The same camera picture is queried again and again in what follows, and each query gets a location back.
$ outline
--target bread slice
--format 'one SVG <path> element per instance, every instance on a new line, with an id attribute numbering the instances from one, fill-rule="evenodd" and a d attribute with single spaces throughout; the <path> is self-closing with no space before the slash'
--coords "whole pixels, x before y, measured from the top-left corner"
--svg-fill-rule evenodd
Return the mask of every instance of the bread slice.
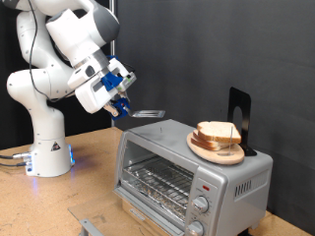
<path id="1" fill-rule="evenodd" d="M 191 138 L 191 143 L 195 146 L 198 146 L 199 148 L 204 148 L 208 150 L 221 150 L 222 148 L 227 148 L 229 144 L 225 144 L 223 146 L 216 146 L 216 147 L 209 147 L 207 145 L 204 145 L 203 143 L 196 140 L 194 137 Z"/>
<path id="2" fill-rule="evenodd" d="M 217 141 L 221 143 L 230 142 L 231 127 L 233 128 L 233 135 L 231 142 L 233 144 L 240 144 L 241 136 L 236 129 L 236 126 L 230 122 L 201 122 L 197 125 L 198 137 L 205 141 Z"/>
<path id="3" fill-rule="evenodd" d="M 215 148 L 215 147 L 218 147 L 218 146 L 226 146 L 226 143 L 221 143 L 221 142 L 217 142 L 217 141 L 205 141 L 203 139 L 201 139 L 199 136 L 198 136 L 198 130 L 194 130 L 193 132 L 193 137 L 196 141 L 210 147 L 210 148 Z"/>

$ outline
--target oven vent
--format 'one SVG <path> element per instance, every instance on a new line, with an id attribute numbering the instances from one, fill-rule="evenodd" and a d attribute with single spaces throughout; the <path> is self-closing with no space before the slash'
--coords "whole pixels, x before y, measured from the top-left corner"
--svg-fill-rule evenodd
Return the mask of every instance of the oven vent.
<path id="1" fill-rule="evenodd" d="M 235 188 L 234 199 L 237 200 L 242 196 L 254 191 L 255 189 L 265 185 L 268 180 L 268 171 L 264 171 L 251 179 L 240 183 Z"/>

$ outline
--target black stand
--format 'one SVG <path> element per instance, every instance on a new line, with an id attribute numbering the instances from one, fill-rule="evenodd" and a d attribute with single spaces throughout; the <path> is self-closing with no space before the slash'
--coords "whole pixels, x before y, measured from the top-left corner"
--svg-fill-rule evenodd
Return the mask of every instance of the black stand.
<path id="1" fill-rule="evenodd" d="M 237 106 L 242 111 L 242 142 L 240 146 L 243 148 L 245 156 L 257 155 L 257 152 L 247 145 L 251 107 L 250 95 L 246 92 L 231 87 L 229 90 L 229 102 L 227 112 L 228 122 L 233 122 L 234 110 Z"/>
<path id="2" fill-rule="evenodd" d="M 252 236 L 252 235 L 248 232 L 248 229 L 246 229 L 243 232 L 241 232 L 240 234 L 238 234 L 237 236 Z"/>

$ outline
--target toaster oven knob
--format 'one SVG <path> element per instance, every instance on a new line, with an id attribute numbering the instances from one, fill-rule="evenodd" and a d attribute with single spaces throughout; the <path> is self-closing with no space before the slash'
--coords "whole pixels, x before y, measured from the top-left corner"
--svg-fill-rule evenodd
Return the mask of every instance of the toaster oven knob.
<path id="1" fill-rule="evenodd" d="M 205 213 L 209 207 L 208 201 L 204 197 L 194 199 L 192 205 L 199 213 Z"/>
<path id="2" fill-rule="evenodd" d="M 203 236 L 204 235 L 204 227 L 203 225 L 198 222 L 194 221 L 188 225 L 188 236 Z"/>

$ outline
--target wooden table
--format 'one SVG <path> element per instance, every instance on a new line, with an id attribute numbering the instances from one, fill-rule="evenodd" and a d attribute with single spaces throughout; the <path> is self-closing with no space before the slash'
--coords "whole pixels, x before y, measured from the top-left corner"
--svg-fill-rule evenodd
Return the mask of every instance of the wooden table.
<path id="1" fill-rule="evenodd" d="M 113 189 L 121 134 L 119 129 L 109 128 L 66 138 L 76 165 L 59 177 L 29 177 L 24 167 L 0 166 L 0 236 L 78 236 L 81 225 L 68 208 L 101 198 Z M 28 148 L 10 148 L 0 154 Z M 260 226 L 250 232 L 254 236 L 310 236 L 268 212 Z"/>

